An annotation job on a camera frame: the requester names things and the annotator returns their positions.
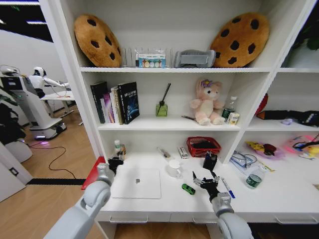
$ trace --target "black mat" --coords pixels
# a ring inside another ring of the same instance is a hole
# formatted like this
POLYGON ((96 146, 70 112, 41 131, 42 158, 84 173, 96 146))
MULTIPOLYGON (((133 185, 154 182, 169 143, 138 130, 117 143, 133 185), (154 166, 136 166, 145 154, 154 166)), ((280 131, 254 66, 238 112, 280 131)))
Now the black mat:
POLYGON ((28 185, 82 185, 85 178, 33 178, 28 185))

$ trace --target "cookie-shaped cushion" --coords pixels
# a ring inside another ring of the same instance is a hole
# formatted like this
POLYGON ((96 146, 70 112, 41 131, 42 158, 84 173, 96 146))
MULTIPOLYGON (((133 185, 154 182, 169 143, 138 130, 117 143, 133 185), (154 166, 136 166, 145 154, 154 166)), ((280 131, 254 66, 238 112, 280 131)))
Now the cookie-shaped cushion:
POLYGON ((265 16, 245 13, 224 25, 212 42, 216 51, 214 67, 243 67, 264 49, 269 35, 265 16))
POLYGON ((107 24, 93 15, 81 15, 74 32, 83 53, 98 67, 120 67, 119 43, 107 24))

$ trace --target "white mug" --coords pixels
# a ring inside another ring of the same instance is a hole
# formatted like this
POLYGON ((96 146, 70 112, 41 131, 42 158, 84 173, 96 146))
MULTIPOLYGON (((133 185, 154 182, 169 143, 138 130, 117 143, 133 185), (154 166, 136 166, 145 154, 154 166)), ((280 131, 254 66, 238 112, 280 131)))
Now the white mug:
POLYGON ((168 162, 166 170, 171 177, 180 178, 181 177, 181 164, 178 160, 172 159, 168 162))

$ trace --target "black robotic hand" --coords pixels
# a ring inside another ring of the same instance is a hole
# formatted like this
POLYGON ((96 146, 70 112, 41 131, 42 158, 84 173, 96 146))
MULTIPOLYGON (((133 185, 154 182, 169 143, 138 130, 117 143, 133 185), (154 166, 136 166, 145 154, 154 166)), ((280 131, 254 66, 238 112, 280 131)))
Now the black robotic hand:
POLYGON ((210 173, 213 176, 212 179, 203 178, 203 180, 200 180, 196 177, 195 173, 193 172, 193 181, 201 188, 207 190, 209 194, 209 201, 211 202, 211 200, 217 197, 217 194, 219 193, 219 191, 217 190, 219 177, 217 177, 213 171, 210 171, 210 173))

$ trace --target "white desk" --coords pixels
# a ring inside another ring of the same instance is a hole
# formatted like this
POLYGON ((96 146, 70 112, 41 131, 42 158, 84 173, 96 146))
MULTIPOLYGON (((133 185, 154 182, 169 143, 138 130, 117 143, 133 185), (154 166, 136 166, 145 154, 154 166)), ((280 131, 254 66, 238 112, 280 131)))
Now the white desk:
POLYGON ((73 94, 72 94, 72 91, 67 91, 67 92, 61 91, 61 92, 53 93, 50 95, 45 95, 44 97, 41 98, 41 100, 44 101, 45 105, 49 109, 51 117, 53 117, 54 113, 52 111, 50 104, 48 102, 46 102, 47 100, 62 101, 64 109, 65 109, 65 114, 62 115, 61 118, 67 116, 68 114, 70 114, 74 111, 74 110, 70 110, 67 103, 66 103, 67 101, 75 101, 73 94))
MULTIPOLYGON (((178 153, 172 155, 180 159, 178 153)), ((213 225, 217 217, 209 202, 208 193, 192 181, 192 171, 200 179, 211 178, 209 171, 202 168, 203 159, 181 161, 183 178, 174 179, 165 172, 166 161, 157 151, 127 154, 124 165, 119 167, 160 170, 161 199, 111 197, 97 216, 99 225, 109 238, 112 238, 116 223, 195 222, 207 224, 210 232, 215 228, 213 225), (193 187, 196 190, 195 195, 182 190, 183 183, 193 187)), ((268 172, 256 189, 249 189, 244 184, 244 175, 234 165, 216 164, 214 172, 226 179, 235 194, 236 198, 231 201, 235 212, 247 222, 256 223, 315 224, 319 221, 319 190, 313 186, 313 183, 319 182, 319 174, 314 169, 311 175, 303 174, 303 171, 309 172, 306 167, 317 166, 318 171, 319 160, 302 164, 297 156, 289 154, 285 160, 263 161, 276 171, 268 172)), ((218 190, 226 191, 221 181, 218 190)))

